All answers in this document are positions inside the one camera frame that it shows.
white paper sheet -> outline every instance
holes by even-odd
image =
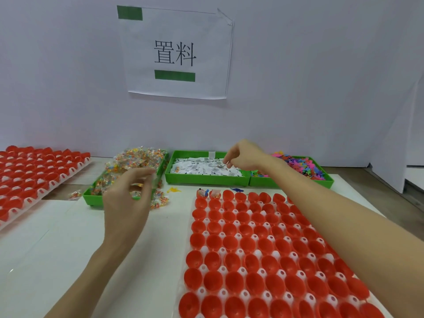
[[[226,98],[233,21],[223,13],[118,6],[118,17],[129,92]]]

